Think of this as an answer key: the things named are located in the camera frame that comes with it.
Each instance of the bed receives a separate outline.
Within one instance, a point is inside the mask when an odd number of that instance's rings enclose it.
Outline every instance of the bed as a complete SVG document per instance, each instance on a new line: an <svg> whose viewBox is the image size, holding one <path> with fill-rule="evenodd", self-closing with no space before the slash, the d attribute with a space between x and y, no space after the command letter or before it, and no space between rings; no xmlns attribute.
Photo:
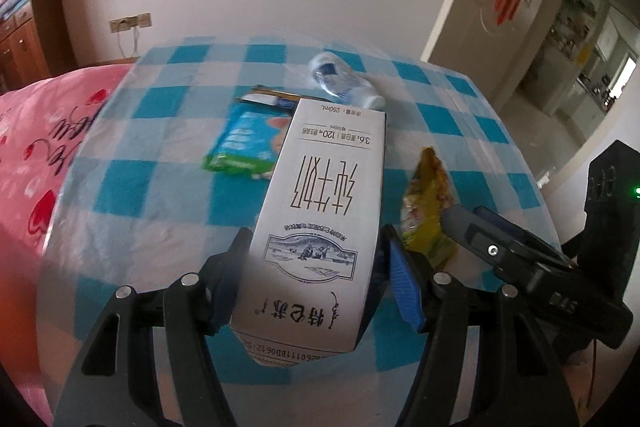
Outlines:
<svg viewBox="0 0 640 427"><path fill-rule="evenodd" d="M0 362L49 424L35 338L45 235L79 145L130 68L85 68L0 96Z"/></svg>

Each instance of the white milk carton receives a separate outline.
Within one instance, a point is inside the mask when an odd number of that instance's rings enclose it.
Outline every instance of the white milk carton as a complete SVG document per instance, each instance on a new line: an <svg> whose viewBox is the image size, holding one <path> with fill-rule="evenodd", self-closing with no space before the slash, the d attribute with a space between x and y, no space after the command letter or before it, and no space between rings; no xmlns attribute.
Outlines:
<svg viewBox="0 0 640 427"><path fill-rule="evenodd" d="M300 100L231 328L264 365L354 349L378 239L385 113Z"/></svg>

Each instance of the doorway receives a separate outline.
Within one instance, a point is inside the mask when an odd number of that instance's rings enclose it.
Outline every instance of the doorway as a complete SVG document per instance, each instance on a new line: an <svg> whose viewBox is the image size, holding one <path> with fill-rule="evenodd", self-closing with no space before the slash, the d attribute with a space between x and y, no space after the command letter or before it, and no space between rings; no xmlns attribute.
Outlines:
<svg viewBox="0 0 640 427"><path fill-rule="evenodd" d="M640 55L640 29L610 0L562 0L518 89L500 110L542 187L604 121Z"/></svg>

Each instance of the blue checkered tablecloth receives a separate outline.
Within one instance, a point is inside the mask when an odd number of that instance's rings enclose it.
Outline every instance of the blue checkered tablecloth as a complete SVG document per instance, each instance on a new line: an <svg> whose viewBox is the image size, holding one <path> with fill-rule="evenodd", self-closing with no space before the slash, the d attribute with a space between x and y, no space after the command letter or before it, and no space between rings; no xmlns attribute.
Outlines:
<svg viewBox="0 0 640 427"><path fill-rule="evenodd" d="M38 347L52 407L117 286L164 287L199 270L209 255L228 248L239 227L255 223L268 182L204 171L202 158L234 98L255 84L323 96L307 71L322 50L370 75L386 99L383 223L398 224L420 150L434 146L457 201L487 206L559 246L522 155L478 89L458 73L305 38L187 38L155 47L95 121L54 213L38 287ZM463 250L449 270L466 285L499 286L488 265ZM387 427L402 408L424 341L386 296L352 353L262 367L228 327L209 346L241 426ZM162 330L154 342L162 345ZM469 357L476 347L469 335ZM180 421L166 351L157 356L165 414ZM472 386L474 369L465 371ZM464 417L462 395L456 414Z"/></svg>

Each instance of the blue gripper pad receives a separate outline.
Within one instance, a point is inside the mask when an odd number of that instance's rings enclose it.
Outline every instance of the blue gripper pad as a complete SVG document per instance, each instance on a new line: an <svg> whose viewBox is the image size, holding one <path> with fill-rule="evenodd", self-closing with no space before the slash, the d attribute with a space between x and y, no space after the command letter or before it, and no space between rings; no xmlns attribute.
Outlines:
<svg viewBox="0 0 640 427"><path fill-rule="evenodd" d="M402 320L421 333L426 323L422 311L422 288L402 247L395 241L389 242L389 277Z"/></svg>

